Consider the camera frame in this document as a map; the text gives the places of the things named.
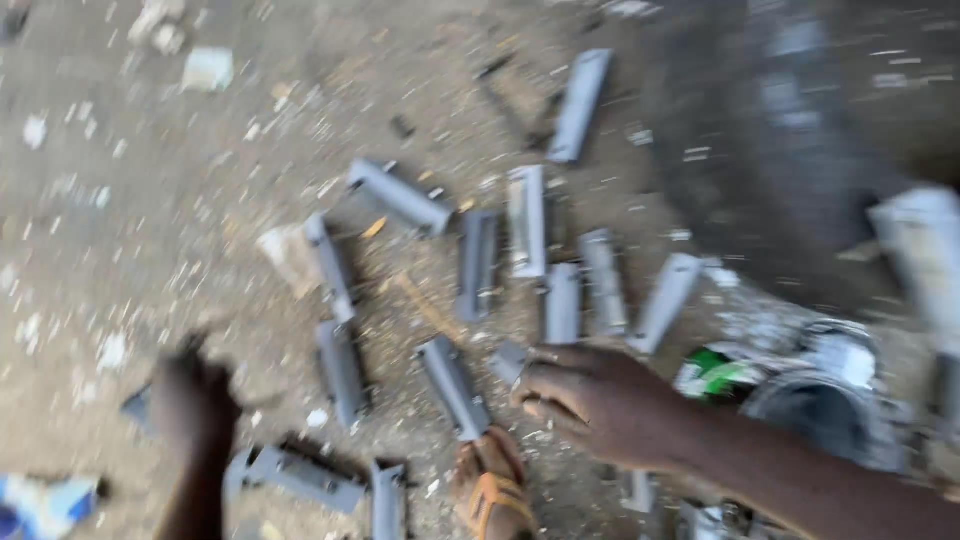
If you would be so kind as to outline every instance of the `scrap pile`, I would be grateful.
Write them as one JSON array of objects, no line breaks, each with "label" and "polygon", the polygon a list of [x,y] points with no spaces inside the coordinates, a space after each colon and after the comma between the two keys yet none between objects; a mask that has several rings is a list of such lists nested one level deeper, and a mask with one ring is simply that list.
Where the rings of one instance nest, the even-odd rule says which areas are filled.
[{"label": "scrap pile", "polygon": [[[521,123],[516,121],[506,102],[487,86],[486,79],[509,59],[491,64],[475,80],[488,89],[485,95],[494,100],[510,126],[522,130],[525,149],[539,148],[541,142],[549,140],[544,149],[546,158],[554,163],[570,164],[580,157],[611,58],[612,50],[609,49],[587,51],[577,58],[562,99],[553,96],[548,100],[551,109],[559,109],[554,129],[548,130],[550,133],[522,130]],[[465,209],[458,213],[441,200],[438,190],[429,194],[424,192],[395,174],[395,167],[395,162],[355,159],[348,174],[350,193],[356,194],[373,209],[385,209],[389,219],[402,224],[415,239],[442,236],[456,219],[460,242],[455,312],[466,323],[488,317],[497,289],[495,275],[501,251],[498,229],[504,212],[501,209]],[[545,197],[544,188],[542,165],[522,166],[509,173],[506,214],[510,223],[510,266],[514,278],[539,280],[541,283],[537,289],[543,304],[541,340],[564,344],[576,343],[580,339],[581,275],[586,274],[596,314],[593,333],[619,336],[642,353],[653,353],[671,320],[683,306],[699,274],[701,261],[686,255],[675,255],[667,261],[650,305],[643,311],[636,330],[632,331],[610,231],[600,229],[580,236],[581,258],[578,260],[551,260],[548,236],[557,224],[551,223],[551,215],[555,212],[548,208],[551,201]],[[294,270],[288,268],[288,272],[280,268],[281,273],[294,286],[298,297],[316,286],[323,292],[332,319],[320,322],[314,330],[314,337],[319,349],[319,363],[324,368],[325,387],[338,422],[358,430],[371,408],[371,400],[362,381],[360,356],[353,341],[356,287],[344,252],[327,225],[326,215],[315,213],[301,227],[268,233],[259,244],[275,264],[276,253],[284,249],[280,244],[287,241],[299,243],[298,249],[308,254],[308,257],[300,257],[304,260],[287,261],[300,266],[300,273],[307,276],[306,283],[304,280],[298,282],[296,276],[291,277],[291,274],[297,274]],[[397,274],[395,281],[415,302],[426,304],[405,273]],[[461,363],[457,350],[460,335],[444,331],[439,314],[430,319],[441,333],[419,345],[414,356],[421,362],[457,438],[476,440],[491,425],[491,415],[483,397],[472,389],[468,372]],[[488,359],[487,366],[512,385],[520,375],[524,357],[523,347],[504,341]],[[124,410],[145,427],[148,398],[149,387],[124,405]],[[376,460],[371,467],[373,540],[406,537],[403,479],[402,464],[387,466]],[[264,482],[278,484],[296,495],[347,514],[353,511],[367,490],[357,476],[339,471],[324,458],[323,452],[297,437],[288,437],[276,445],[241,451],[229,467],[226,490],[235,496],[244,485]]]}]

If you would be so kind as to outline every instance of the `dark skin hand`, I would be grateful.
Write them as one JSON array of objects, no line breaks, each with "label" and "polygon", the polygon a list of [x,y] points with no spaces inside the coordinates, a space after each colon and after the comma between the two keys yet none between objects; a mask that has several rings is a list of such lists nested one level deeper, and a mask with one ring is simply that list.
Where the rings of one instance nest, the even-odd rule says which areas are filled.
[{"label": "dark skin hand", "polygon": [[809,537],[956,538],[960,507],[824,454],[758,421],[687,400],[633,358],[538,346],[512,400],[597,459],[689,474]]},{"label": "dark skin hand", "polygon": [[160,361],[151,386],[151,425],[183,458],[157,540],[223,538],[224,474],[241,409],[228,368],[201,351],[205,339],[204,332],[187,336]]}]

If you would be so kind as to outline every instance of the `foot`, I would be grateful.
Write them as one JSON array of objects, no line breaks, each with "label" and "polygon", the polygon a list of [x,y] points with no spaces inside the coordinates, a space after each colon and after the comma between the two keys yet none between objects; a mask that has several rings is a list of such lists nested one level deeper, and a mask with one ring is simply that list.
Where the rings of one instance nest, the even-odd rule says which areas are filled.
[{"label": "foot", "polygon": [[495,503],[484,529],[485,537],[479,537],[483,526],[480,523],[482,512],[475,506],[483,508],[490,501],[486,500],[484,494],[477,496],[480,501],[471,499],[480,477],[486,473],[515,483],[519,493],[515,493],[515,489],[503,493],[526,507],[527,498],[522,490],[525,478],[516,447],[504,430],[494,427],[476,441],[461,443],[457,450],[457,465],[450,489],[457,515],[470,526],[478,540],[514,540],[524,532],[533,534],[529,513],[524,514],[508,504]]}]

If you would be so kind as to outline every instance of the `hand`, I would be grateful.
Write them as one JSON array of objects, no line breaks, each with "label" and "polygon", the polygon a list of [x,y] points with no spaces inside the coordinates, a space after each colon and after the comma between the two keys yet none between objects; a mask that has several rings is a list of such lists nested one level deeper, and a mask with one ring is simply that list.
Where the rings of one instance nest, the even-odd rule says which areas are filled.
[{"label": "hand", "polygon": [[617,351],[539,345],[511,396],[597,459],[671,470],[695,437],[698,407],[657,374]]},{"label": "hand", "polygon": [[230,371],[207,360],[205,340],[205,333],[190,334],[162,358],[150,390],[151,425],[188,453],[229,451],[241,412],[230,394]]}]

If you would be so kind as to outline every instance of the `dirt ground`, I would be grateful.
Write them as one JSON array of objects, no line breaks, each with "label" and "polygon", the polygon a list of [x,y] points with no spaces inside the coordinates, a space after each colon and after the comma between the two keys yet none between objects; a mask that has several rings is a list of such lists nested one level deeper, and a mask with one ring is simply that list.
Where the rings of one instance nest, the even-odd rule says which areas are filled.
[{"label": "dirt ground", "polygon": [[[534,0],[194,2],[186,50],[230,48],[237,71],[226,91],[207,94],[179,90],[185,53],[162,57],[127,42],[139,11],[138,2],[37,2],[20,40],[0,51],[0,469],[104,475],[114,496],[74,537],[148,537],[176,464],[118,406],[159,351],[198,321],[225,316],[230,327],[211,345],[235,365],[238,394],[283,396],[258,422],[242,420],[238,445],[296,430],[363,467],[375,456],[404,459],[417,485],[411,531],[469,538],[444,499],[455,438],[410,358],[436,330],[391,280],[408,272],[451,314],[456,240],[413,242],[392,223],[356,238],[379,215],[344,195],[348,164],[398,160],[400,174],[428,176],[423,184],[442,186],[456,206],[504,208],[504,174],[540,156],[517,150],[473,72],[516,52],[495,80],[529,118],[564,85],[578,52],[612,47],[617,61],[582,166],[548,173],[568,195],[574,233],[612,228],[638,306],[668,254],[697,253],[657,192],[648,151],[628,140],[641,121],[640,23],[608,17],[585,32],[594,8]],[[278,103],[283,86],[292,91]],[[406,141],[388,125],[399,113],[416,129]],[[23,141],[31,114],[48,129],[38,150]],[[312,342],[313,324],[330,315],[317,294],[296,301],[255,248],[270,228],[327,209],[368,285],[357,333],[373,411],[355,433],[332,419],[307,426],[316,409],[332,416]],[[620,509],[606,469],[510,409],[502,383],[483,370],[503,337],[537,336],[534,284],[506,275],[501,284],[492,317],[463,326],[465,359],[524,451],[547,537],[636,538],[637,516]],[[684,353],[724,336],[773,347],[811,316],[714,270],[655,365],[670,376]],[[891,386],[922,395],[923,342],[877,332]],[[366,504],[343,516],[266,487],[231,504],[229,534],[358,539],[368,520]]]}]

